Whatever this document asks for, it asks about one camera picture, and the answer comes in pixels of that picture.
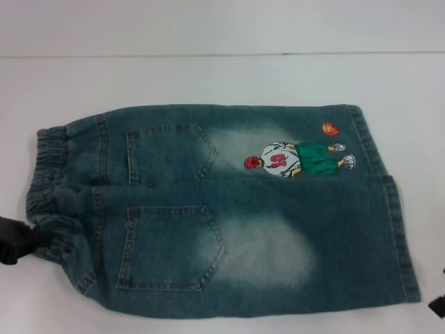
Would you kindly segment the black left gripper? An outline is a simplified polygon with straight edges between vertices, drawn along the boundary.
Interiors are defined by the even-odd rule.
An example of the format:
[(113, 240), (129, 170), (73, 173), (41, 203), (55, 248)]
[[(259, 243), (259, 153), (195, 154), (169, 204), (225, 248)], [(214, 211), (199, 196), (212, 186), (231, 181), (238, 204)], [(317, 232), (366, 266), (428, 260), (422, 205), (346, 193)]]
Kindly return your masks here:
[(34, 249), (48, 248), (53, 240), (53, 233), (21, 221), (1, 217), (1, 263), (15, 265), (18, 259), (30, 255)]

